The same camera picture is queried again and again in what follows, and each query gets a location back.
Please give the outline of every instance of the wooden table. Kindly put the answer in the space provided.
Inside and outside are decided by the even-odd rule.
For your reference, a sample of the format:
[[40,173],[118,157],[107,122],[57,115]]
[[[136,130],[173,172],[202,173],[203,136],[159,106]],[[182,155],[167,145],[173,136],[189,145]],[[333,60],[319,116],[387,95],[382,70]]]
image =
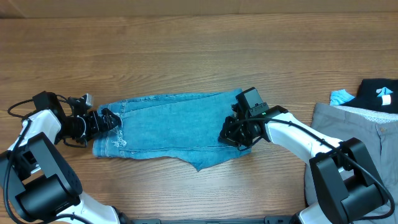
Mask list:
[[[100,105],[255,86],[271,106],[310,124],[314,104],[327,103],[332,90],[355,93],[364,78],[398,78],[397,23],[396,13],[3,19],[0,146],[21,130],[8,107],[43,90],[91,93]],[[96,159],[92,143],[57,148],[86,192],[131,218],[258,218],[305,208],[304,163],[265,142],[200,172],[171,158]],[[0,222],[10,222],[3,204]]]

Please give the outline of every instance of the pile of clothes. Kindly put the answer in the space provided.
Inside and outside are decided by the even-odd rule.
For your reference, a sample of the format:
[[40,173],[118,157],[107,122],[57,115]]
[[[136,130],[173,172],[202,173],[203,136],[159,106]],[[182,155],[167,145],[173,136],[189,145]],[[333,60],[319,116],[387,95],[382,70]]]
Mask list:
[[[315,106],[311,127],[328,136],[346,141],[357,138],[365,143],[384,185],[398,200],[398,80],[366,79],[358,94],[333,91],[330,105]],[[353,171],[341,173],[343,179]],[[317,201],[311,169],[305,169],[305,198],[309,205]],[[390,203],[367,216],[383,215]],[[382,220],[355,223],[398,223],[398,212]]]

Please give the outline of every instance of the wooden surface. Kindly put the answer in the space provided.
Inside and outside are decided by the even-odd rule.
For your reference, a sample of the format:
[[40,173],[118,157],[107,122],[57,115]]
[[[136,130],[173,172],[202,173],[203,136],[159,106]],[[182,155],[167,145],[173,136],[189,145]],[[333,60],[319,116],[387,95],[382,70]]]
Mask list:
[[397,12],[396,0],[0,0],[0,17]]
[[[95,104],[257,87],[310,124],[332,90],[398,78],[398,14],[269,14],[0,20],[0,146],[21,130],[9,106],[42,90]],[[27,113],[24,105],[16,113]],[[249,218],[305,208],[304,163],[268,143],[196,172],[186,162],[96,159],[59,144],[83,188],[131,218]],[[0,223],[9,222],[0,204]]]

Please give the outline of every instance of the blue jeans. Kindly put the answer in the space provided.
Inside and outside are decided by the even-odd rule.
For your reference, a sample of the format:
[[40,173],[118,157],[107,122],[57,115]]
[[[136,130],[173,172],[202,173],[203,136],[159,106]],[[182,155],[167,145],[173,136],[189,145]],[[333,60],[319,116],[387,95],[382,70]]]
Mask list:
[[120,116],[122,125],[94,141],[97,157],[150,159],[175,157],[197,170],[250,153],[218,142],[231,105],[242,90],[225,93],[155,95],[101,105]]

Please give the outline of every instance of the light blue cloth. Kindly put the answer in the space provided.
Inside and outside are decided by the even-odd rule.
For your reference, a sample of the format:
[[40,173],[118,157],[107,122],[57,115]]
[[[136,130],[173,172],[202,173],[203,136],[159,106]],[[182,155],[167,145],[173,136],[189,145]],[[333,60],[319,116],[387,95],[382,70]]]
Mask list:
[[120,116],[122,126],[95,139],[97,157],[151,159],[174,157],[197,170],[241,157],[235,147],[218,142],[225,118],[233,114],[238,89],[226,93],[155,95],[101,105]]
[[[378,97],[391,94],[392,91],[387,87],[379,89]],[[330,106],[338,106],[353,100],[355,96],[349,94],[346,90],[336,90],[330,93]]]

